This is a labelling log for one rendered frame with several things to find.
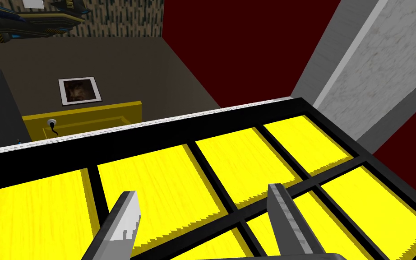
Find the yellow dresser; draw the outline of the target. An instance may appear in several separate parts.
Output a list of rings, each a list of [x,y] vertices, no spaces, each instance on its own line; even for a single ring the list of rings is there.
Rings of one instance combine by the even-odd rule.
[[[142,103],[126,102],[22,117],[32,141],[142,122]]]

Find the yellow drawer front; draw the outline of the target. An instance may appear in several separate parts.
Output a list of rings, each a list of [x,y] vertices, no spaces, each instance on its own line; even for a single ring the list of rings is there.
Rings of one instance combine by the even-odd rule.
[[[353,159],[306,116],[265,124],[264,127],[311,176]]]
[[[233,228],[171,260],[204,260],[253,257],[240,231]]]
[[[366,167],[322,185],[346,215],[389,260],[416,256],[416,211]]]
[[[309,191],[293,201],[325,252],[338,253],[347,260],[374,260],[314,192]],[[268,213],[247,224],[268,256],[280,255]]]
[[[98,229],[86,169],[0,189],[0,260],[81,260]]]
[[[223,217],[227,211],[187,145],[98,166],[109,208],[137,193],[141,219],[132,256]]]
[[[302,180],[255,128],[196,144],[239,209],[265,198],[269,184],[290,187]]]

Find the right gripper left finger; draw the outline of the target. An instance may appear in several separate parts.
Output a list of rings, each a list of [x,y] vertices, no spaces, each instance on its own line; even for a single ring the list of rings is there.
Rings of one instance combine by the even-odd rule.
[[[124,191],[81,260],[130,260],[140,217],[136,191]]]

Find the black cupboard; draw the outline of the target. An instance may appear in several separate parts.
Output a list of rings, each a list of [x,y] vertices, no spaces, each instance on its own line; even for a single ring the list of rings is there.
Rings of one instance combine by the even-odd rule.
[[[308,117],[349,152],[353,159],[311,176],[264,127],[265,124],[296,116]],[[199,140],[248,128],[257,129],[302,179],[290,187],[283,185],[292,200],[309,191],[314,192],[374,260],[389,260],[322,185],[364,166],[415,211],[416,190],[302,98],[269,100],[0,148],[0,189],[86,169],[100,228],[117,201],[111,208],[108,207],[99,165],[185,144],[207,176],[227,214],[144,253],[136,256],[131,254],[130,260],[171,260],[233,228],[240,231],[254,256],[209,260],[277,260],[280,255],[268,256],[247,224],[268,213],[268,195],[241,209],[237,208],[196,144]]]

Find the framed dark picture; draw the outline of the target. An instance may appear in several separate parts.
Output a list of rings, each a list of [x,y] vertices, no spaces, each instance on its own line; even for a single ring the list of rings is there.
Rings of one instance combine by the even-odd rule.
[[[94,77],[58,79],[62,106],[101,102]]]

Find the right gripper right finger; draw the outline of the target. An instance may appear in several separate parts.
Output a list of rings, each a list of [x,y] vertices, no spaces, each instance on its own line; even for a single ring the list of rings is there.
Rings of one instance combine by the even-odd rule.
[[[267,212],[277,241],[277,260],[327,260],[326,252],[282,184],[269,184]]]

